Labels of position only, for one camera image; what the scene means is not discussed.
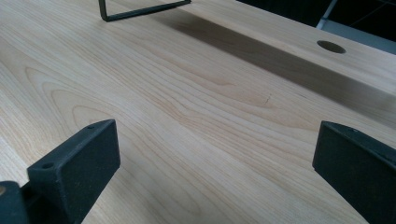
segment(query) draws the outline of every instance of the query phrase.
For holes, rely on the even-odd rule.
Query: black metal frame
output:
[[[104,21],[119,21],[119,20],[124,20],[127,18],[136,17],[136,16],[143,16],[143,15],[148,15],[151,13],[165,11],[165,10],[175,8],[175,7],[181,7],[181,6],[187,5],[189,3],[191,3],[191,0],[184,0],[184,1],[179,1],[179,2],[175,2],[175,3],[159,5],[156,7],[140,8],[137,10],[122,12],[122,13],[111,15],[111,16],[107,15],[106,0],[99,0],[99,8],[100,8],[100,15]]]

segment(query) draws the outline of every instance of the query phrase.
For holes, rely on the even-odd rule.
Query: tabletop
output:
[[[95,0],[1,0],[0,179],[115,119],[121,167],[84,223],[365,223],[312,159],[322,120],[396,147],[395,71],[234,0],[109,23]]]

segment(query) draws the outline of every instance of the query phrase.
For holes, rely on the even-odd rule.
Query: light wood surface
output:
[[[396,147],[395,71],[233,0],[111,23],[95,0],[0,0],[0,179],[115,119],[121,168],[84,223],[365,223],[311,163],[322,120]]]

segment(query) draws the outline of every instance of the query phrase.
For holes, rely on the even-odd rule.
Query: grommet hole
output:
[[[326,41],[326,40],[319,40],[317,43],[323,49],[326,49],[326,50],[334,52],[334,53],[343,54],[343,53],[347,52],[343,47],[336,45],[332,42]]]

